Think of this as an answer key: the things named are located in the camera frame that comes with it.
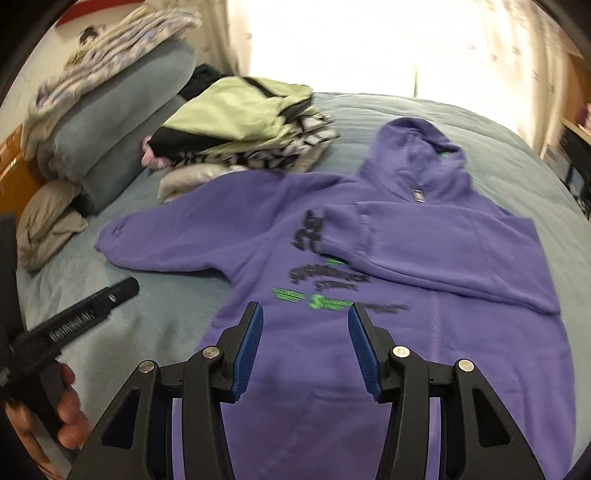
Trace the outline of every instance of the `metal screw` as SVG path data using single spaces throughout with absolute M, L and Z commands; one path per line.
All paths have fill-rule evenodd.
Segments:
M 474 370 L 474 364 L 469 360 L 460 360 L 457 364 L 464 372 L 471 372 Z
M 203 350 L 205 358 L 216 358 L 220 354 L 220 349 L 216 346 L 208 346 Z
M 410 355 L 410 350 L 405 346 L 395 346 L 392 349 L 392 353 L 400 358 L 406 358 Z
M 145 362 L 141 362 L 138 370 L 143 374 L 149 373 L 154 369 L 155 365 L 152 360 L 146 360 Z

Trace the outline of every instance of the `hoodie sleeve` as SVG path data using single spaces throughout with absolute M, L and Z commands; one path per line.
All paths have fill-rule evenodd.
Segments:
M 320 253 L 390 281 L 560 311 L 526 218 L 413 203 L 326 205 Z
M 165 206 L 113 220 L 95 248 L 119 267 L 215 268 L 232 281 L 285 205 L 288 183 L 268 171 L 230 173 Z

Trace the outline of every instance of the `gray pillow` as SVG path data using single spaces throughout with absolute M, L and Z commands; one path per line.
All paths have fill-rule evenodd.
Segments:
M 195 52 L 167 40 L 103 85 L 84 95 L 37 151 L 41 171 L 80 180 L 119 140 L 187 83 Z
M 152 135 L 184 103 L 179 95 L 173 97 L 121 139 L 80 179 L 82 194 L 74 203 L 80 213 L 90 215 L 100 212 L 128 187 L 143 170 L 142 139 Z

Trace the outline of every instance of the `wall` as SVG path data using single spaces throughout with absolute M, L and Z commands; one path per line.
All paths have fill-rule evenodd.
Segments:
M 89 25 L 115 25 L 137 5 L 110 8 L 52 27 L 24 64 L 6 99 L 0 106 L 0 141 L 7 138 L 25 119 L 28 104 L 43 81 L 62 72 L 63 65 L 77 48 L 80 33 Z

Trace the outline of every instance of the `pillow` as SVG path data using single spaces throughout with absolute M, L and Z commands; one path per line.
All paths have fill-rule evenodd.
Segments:
M 191 77 L 195 62 L 190 45 L 167 40 L 84 95 L 39 145 L 41 172 L 48 179 L 80 180 L 117 142 L 177 94 Z
M 80 179 L 82 195 L 74 203 L 83 215 L 100 212 L 113 202 L 144 169 L 142 139 L 152 135 L 183 104 L 179 95 L 121 139 Z
M 39 270 L 75 233 L 88 227 L 86 220 L 69 208 L 81 187 L 53 180 L 33 195 L 17 226 L 18 262 L 27 270 Z

